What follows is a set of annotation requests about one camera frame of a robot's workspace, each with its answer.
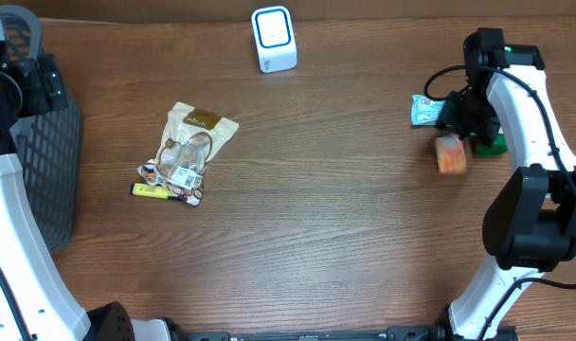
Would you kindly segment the teal snack packet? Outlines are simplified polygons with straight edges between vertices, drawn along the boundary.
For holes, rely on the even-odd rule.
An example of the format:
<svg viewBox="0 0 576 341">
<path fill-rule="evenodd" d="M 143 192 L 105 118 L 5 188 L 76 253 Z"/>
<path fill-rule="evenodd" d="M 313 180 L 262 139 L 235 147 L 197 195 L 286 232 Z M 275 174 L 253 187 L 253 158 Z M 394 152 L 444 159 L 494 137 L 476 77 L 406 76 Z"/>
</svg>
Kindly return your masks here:
<svg viewBox="0 0 576 341">
<path fill-rule="evenodd" d="M 444 100 L 435 101 L 424 95 L 413 95 L 410 111 L 411 125 L 414 127 L 435 126 L 444 104 Z"/>
</svg>

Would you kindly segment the orange snack packet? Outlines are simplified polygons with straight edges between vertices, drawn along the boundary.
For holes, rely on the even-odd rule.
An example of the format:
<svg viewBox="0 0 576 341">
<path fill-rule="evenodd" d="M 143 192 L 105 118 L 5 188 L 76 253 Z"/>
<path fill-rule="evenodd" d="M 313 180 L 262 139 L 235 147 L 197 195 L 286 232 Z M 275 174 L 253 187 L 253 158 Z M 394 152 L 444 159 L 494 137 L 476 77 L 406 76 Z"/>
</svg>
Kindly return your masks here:
<svg viewBox="0 0 576 341">
<path fill-rule="evenodd" d="M 435 139 L 439 174 L 460 175 L 467 171 L 466 155 L 462 141 L 450 134 Z"/>
</svg>

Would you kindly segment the green lid white jar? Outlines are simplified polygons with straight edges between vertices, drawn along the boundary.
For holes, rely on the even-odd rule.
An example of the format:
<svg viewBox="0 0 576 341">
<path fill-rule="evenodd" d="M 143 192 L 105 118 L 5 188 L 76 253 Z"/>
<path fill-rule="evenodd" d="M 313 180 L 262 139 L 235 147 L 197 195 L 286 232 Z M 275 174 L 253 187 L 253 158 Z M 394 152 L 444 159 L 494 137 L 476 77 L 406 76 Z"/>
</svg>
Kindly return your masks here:
<svg viewBox="0 0 576 341">
<path fill-rule="evenodd" d="M 472 151 L 478 157 L 496 157 L 508 151 L 506 139 L 503 134 L 498 134 L 491 145 L 481 143 L 481 140 L 473 135 L 469 138 Z"/>
</svg>

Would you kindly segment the yellow and blue bar packet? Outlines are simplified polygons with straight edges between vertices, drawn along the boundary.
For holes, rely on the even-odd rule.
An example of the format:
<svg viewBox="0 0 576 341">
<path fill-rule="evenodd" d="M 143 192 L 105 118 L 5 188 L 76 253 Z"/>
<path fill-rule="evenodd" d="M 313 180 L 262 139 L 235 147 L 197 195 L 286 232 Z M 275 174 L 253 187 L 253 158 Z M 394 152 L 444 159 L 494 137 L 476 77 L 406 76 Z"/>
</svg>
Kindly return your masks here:
<svg viewBox="0 0 576 341">
<path fill-rule="evenodd" d="M 151 186 L 141 183 L 133 183 L 130 187 L 130 194 L 140 197 L 148 197 L 162 200 L 172 200 L 178 202 L 184 202 L 184 199 L 174 194 L 170 190 L 164 187 Z"/>
</svg>

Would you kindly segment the beige Pantree snack bag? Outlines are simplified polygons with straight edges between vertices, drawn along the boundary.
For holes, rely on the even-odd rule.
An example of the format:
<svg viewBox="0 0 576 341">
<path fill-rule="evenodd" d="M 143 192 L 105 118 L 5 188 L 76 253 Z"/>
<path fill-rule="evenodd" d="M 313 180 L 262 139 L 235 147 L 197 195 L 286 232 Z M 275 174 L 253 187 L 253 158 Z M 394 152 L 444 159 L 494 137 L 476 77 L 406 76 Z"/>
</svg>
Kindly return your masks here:
<svg viewBox="0 0 576 341">
<path fill-rule="evenodd" d="M 238 129 L 239 124 L 231 119 L 177 102 L 168 112 L 155 157 L 137 172 L 147 185 L 199 206 L 209 162 Z"/>
</svg>

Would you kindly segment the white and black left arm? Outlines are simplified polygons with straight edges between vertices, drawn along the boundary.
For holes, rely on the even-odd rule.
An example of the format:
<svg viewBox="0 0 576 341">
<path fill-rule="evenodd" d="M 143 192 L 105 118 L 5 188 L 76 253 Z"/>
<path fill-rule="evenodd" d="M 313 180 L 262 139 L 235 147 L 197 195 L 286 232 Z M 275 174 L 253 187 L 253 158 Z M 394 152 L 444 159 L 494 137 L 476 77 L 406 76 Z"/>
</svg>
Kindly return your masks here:
<svg viewBox="0 0 576 341">
<path fill-rule="evenodd" d="M 0 13 L 0 340 L 181 340 L 166 318 L 132 319 L 118 302 L 87 312 L 71 295 L 27 200 L 11 127 L 24 103 L 3 71 L 7 37 Z"/>
</svg>

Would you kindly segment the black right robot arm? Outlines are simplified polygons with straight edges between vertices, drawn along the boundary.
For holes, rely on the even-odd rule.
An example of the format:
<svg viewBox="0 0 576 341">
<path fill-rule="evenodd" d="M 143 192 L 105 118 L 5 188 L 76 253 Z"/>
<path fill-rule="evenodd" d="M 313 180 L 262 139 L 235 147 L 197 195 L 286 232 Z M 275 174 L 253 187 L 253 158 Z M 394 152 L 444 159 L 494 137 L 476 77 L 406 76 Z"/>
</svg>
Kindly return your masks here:
<svg viewBox="0 0 576 341">
<path fill-rule="evenodd" d="M 506 141 L 512 175 L 482 224 L 484 262 L 422 340 L 514 340 L 500 322 L 532 284 L 576 290 L 544 275 L 576 256 L 576 156 L 547 92 L 535 45 L 509 45 L 499 28 L 480 27 L 463 42 L 467 84 L 443 98 L 436 126 L 490 147 Z"/>
</svg>

